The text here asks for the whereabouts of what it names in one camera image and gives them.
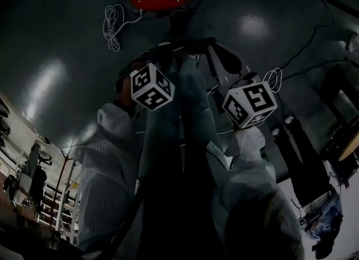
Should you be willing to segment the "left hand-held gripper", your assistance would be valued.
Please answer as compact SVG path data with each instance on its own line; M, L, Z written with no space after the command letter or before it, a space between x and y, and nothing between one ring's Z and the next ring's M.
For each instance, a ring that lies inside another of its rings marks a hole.
M148 111L155 111L173 100L175 85L152 63L134 70L131 77L131 97Z

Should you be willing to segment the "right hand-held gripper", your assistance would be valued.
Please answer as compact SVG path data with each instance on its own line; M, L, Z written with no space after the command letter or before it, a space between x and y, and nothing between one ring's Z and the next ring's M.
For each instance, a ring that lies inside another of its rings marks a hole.
M246 67L249 62L238 50L225 44L220 46L226 51L223 61L211 45L206 56L211 75L222 85L225 83L224 68L241 76L248 72ZM222 85L219 92L224 97L221 108L240 129L261 125L278 108L268 82L262 81L255 72L248 73L237 82Z

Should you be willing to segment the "person's left forearm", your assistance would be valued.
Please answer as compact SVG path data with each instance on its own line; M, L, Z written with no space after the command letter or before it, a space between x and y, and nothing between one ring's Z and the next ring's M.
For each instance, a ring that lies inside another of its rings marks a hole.
M139 149L129 113L114 103L98 111L80 174L79 245L103 242L120 228L134 200Z

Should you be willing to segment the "person's right forearm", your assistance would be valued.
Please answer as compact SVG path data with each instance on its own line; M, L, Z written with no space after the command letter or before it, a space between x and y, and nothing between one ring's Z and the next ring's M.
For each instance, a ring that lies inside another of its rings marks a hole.
M226 157L233 157L232 167L226 171L224 183L215 189L211 203L215 230L221 240L235 209L245 214L238 217L244 222L256 212L264 214L265 222L272 217L282 222L287 217L285 199L275 183L274 166L261 157L264 146L264 135L252 127L236 131L224 152Z

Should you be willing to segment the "person's legs in jeans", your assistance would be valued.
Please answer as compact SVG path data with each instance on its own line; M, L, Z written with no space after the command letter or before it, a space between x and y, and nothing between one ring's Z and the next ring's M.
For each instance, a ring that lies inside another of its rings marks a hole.
M205 83L192 56L173 63L167 76L175 84L174 99L148 113L139 177L169 176L181 169L199 169L203 163L217 183L228 171L210 107Z

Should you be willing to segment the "white open box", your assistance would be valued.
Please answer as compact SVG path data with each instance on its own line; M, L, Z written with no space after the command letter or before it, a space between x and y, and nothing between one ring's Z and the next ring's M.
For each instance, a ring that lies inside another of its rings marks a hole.
M283 170L283 171L279 171L279 172L276 172L276 183L279 184L283 181L286 181L288 179L290 179L291 176L290 176L290 173L289 171L286 169L286 170Z

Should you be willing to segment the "dark red coat stand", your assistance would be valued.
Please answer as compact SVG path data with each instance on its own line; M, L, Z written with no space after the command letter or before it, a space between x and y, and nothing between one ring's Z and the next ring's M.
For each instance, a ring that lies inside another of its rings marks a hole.
M67 194L67 188L70 185L73 169L76 160L70 155L72 146L54 147L58 149L54 158L52 158L52 164L47 172L49 177L45 189L49 188L49 197L52 199L49 207L49 225L50 228L55 231L60 231L60 225L62 221L62 212L65 203L65 196Z

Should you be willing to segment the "white shelf rack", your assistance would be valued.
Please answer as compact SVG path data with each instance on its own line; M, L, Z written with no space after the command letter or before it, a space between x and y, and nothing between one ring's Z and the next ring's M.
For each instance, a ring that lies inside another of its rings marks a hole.
M57 147L54 144L46 145L45 149L40 152L40 160L38 164L45 171L46 176L49 171L52 158L56 155L58 149L54 149L54 152L51 152L52 148ZM80 195L78 190L78 177L81 172L82 165L80 162L76 160L70 185L67 188L67 194L65 196L65 203L62 212L62 221L60 225L60 237L71 244L77 244L77 236L78 236L78 216L79 216L79 207L80 207ZM45 189L45 184L48 180L44 182L43 187L43 198L41 201L41 212L36 215L36 221L42 225L50 228L49 225L49 214L50 207L49 204L51 202L51 198L49 197L49 188Z

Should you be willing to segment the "round wooden table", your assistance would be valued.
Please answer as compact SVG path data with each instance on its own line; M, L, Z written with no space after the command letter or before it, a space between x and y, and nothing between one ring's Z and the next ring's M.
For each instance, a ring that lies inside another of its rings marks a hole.
M342 161L352 154L359 146L359 129L347 132L339 144L338 161Z

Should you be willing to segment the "blue cloth bundle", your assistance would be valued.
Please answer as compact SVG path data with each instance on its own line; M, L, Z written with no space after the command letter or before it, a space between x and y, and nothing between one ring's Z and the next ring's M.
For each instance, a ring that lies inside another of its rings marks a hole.
M340 195L335 191L324 194L309 205L303 231L315 241L312 251L317 260L323 260L331 254L343 221Z

